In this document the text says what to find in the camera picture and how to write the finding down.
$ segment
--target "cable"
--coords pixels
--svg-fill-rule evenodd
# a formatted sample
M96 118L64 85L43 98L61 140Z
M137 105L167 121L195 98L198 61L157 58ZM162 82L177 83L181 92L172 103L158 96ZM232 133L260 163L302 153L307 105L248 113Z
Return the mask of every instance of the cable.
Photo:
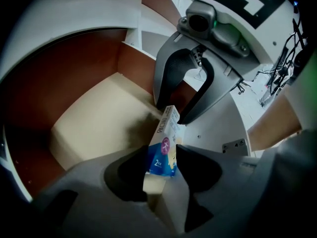
M303 42L303 36L301 34L301 31L299 30L300 22L301 22L301 16L299 17L298 23L296 23L295 19L293 19L293 27L294 27L294 30L297 32L298 38L301 42L301 47L303 49L305 47L305 45Z
M293 54L293 56L292 56L292 59L291 59L291 61L294 59L294 56L295 56L295 49L297 48L297 46L298 46L298 44L299 44L299 42L300 42L300 40L298 41L298 42L296 42L295 43L295 46L292 48L292 50L290 51L290 53L288 54L288 56L286 57L286 59L285 59L285 61L284 61L284 64L281 64L280 66L277 66L277 67L279 67L279 68L283 68L284 67L284 65L286 64L286 61L287 61L287 59L289 58L289 56L291 55L291 54ZM274 72L274 69L268 69L268 70L264 70L264 71L258 71L259 73L262 73L262 74L271 74L271 73L273 73Z
M284 61L283 66L286 64L287 59L289 58L289 56L290 56L292 53L293 53L292 59L289 60L289 61L293 61L294 56L295 56L295 49L297 48L299 42L300 42L300 40L295 44L295 46L293 47L293 49L291 50L291 52L288 54L287 58L286 58L285 61ZM286 71L288 71L288 69L289 69L289 67L291 66L291 64L292 64L291 62L288 62L288 67L287 67ZM272 94L274 94L274 93L277 91L277 89L281 86L281 83L283 82L285 76L286 76L286 73L281 77L281 79L280 79L278 85L274 88Z
M299 20L298 20L298 23L296 24L296 27L295 27L295 29L294 29L294 33L292 33L291 36L287 38L287 40L286 40L286 42L285 42L285 44L284 44L284 47L283 47L283 51L284 51L284 49L285 49L286 44L288 43L288 41L289 41L293 36L296 36L297 31L299 31L299 28L298 28L298 27L299 27L300 23L301 23L301 15L299 16ZM296 44L296 37L294 37L294 48L293 48L293 49L291 50L291 52L288 54L287 58L285 59L285 61L284 61L284 63L283 63L283 66L285 65L285 63L286 63L287 59L289 58L289 56L291 55L291 53L293 53L293 56L292 56L292 60L293 60L294 55L295 55L295 49L296 49L296 46L297 46L297 45L298 45L298 43ZM276 74L277 67L278 67L279 63L281 62L282 57L283 57L283 53L281 54L281 56L280 56L280 58L279 58L279 60L278 60L278 63L277 63L277 65L276 65L276 67L275 67L275 69L274 69L274 72L273 72L272 82L271 82L271 85L270 85L270 88L269 88L269 92L270 92L271 95L275 93L275 92L272 92L272 84L273 84L273 81L274 81L274 78L275 78L275 74Z
M274 69L274 72L273 72L273 76L272 76L271 86L270 86L270 88L269 88L269 93L270 93L271 95L272 95L272 84L273 84L273 80L274 80L274 77L275 77L275 74L276 74L277 67L278 67L279 63L281 62L282 57L283 57L283 55L284 55L285 48L286 48L286 44L288 43L288 41L289 41L295 34L296 34L296 32L292 33L291 36L287 38L287 40L286 40L286 42L285 42L285 44L284 44L284 47L283 47L282 54L281 54L281 56L279 57L279 60L278 60L278 62L277 62L277 64L276 64L276 66L275 66L275 69Z

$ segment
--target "blue label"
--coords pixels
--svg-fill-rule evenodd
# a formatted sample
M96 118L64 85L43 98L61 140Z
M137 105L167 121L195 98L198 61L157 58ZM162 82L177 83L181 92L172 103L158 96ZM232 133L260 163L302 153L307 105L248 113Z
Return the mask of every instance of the blue label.
M168 164L168 155L161 152L161 143L151 145L148 148L148 169L150 174L159 176L174 176L176 166L173 169Z

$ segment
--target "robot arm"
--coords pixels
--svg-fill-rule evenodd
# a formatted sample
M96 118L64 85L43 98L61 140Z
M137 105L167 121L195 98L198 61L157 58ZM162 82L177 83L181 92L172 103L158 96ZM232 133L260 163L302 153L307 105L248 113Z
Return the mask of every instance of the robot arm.
M237 7L242 4L246 9L252 4L243 1ZM260 64L274 63L292 26L293 6L286 0L267 3L252 15L253 19L258 18L255 24L252 18L248 21L243 13L238 14L239 10L228 8L225 0L193 0L186 17L179 19L177 32L158 53L154 78L157 108L167 105L186 72L197 68L200 62L207 79L181 113L182 124L202 115L242 80L253 80ZM277 39L281 29L284 34Z
M182 112L183 124L211 108L260 65L241 33L217 22L212 5L195 0L186 14L178 22L178 32L160 49L154 78L155 102L161 109L186 72L202 63L207 79Z

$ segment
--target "black wire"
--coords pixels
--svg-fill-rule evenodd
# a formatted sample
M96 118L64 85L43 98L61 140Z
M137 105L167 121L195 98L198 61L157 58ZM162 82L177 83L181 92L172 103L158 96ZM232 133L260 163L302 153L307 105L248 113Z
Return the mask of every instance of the black wire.
M294 33L291 34L291 36L287 38L287 40L286 40L286 42L285 42L285 44L284 44L283 50L284 50L284 48L286 47L286 44L288 43L288 41L289 41L293 36L295 36L295 37L294 37L294 48L293 48L293 49L291 50L291 52L288 54L287 58L286 58L285 61L284 61L284 64L283 64L282 68L284 67L284 65L285 65L287 59L289 58L289 56L291 55L291 53L293 53L292 60L293 60L293 58L294 58L295 49L296 49L296 46L298 45L298 43L296 44L296 34L297 34L297 30L299 31L299 25L300 25L300 23L301 23L301 15L299 14L299 19L298 19L298 23L297 23L297 29L295 29ZM275 69L274 69L274 72L273 72L272 82L271 82L271 85L270 85L270 88L269 88L269 92L270 92L271 95L275 93L275 92L272 92L272 84L273 84L273 81L274 81L274 77L275 77L275 74L276 74L277 67L278 67L279 63L281 62L282 57L283 57L283 55L281 54L281 56L280 56L280 58L279 58L279 60L278 60L278 63L277 63L277 65L275 66Z
M295 34L296 34L296 32L292 33L291 36L287 38L287 40L286 40L286 42L285 42L285 44L284 44L284 47L283 47L283 49L282 49L283 52L284 52L284 49L285 49L285 47L286 47L286 44L288 43L288 41L289 41ZM274 81L274 77L275 77L275 74L276 74L277 67L278 67L279 63L281 62L281 60L282 60L283 52L282 52L281 56L279 57L279 60L278 60L278 62L277 62L277 64L276 64L275 69L274 69L274 72L273 72L272 83L271 83L271 86L270 86L270 88L269 88L269 93L270 93L271 95L272 95L272 84L273 84L273 81Z
M293 61L294 56L295 56L295 49L297 48L299 42L300 42L300 40L295 44L295 46L293 47L293 49L291 50L291 52L288 54L287 58L286 58L285 61L284 61L283 67L284 67L284 65L285 65L285 63L286 63L288 57L289 57L292 53L293 53L293 56L292 56L292 59L291 59L290 61ZM292 64L291 62L288 64L288 67L287 67L287 69L286 69L286 72L288 72L288 69L289 69L289 67L291 66L291 64ZM282 81L284 80L285 76L286 76L286 73L284 73L284 75L281 77L281 80L279 81L278 85L274 88L272 94L274 94L274 93L277 91L277 89L280 87L280 85L281 85Z
M298 23L296 23L295 19L293 19L293 28L294 32L297 32L298 38L301 42L302 49L305 47L304 42L303 42L303 36L301 34L301 31L299 30L299 25L301 24L301 15L299 15L299 20Z
M262 74L271 74L272 72L258 71L258 73L262 73Z

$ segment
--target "screw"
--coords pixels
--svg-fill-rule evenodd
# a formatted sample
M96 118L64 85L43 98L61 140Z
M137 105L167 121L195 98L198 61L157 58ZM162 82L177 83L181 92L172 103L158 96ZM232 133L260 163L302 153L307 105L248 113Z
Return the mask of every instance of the screw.
M244 46L244 45L242 45L242 46L240 47L240 49L241 49L242 51L245 51L245 50L247 50L247 47Z

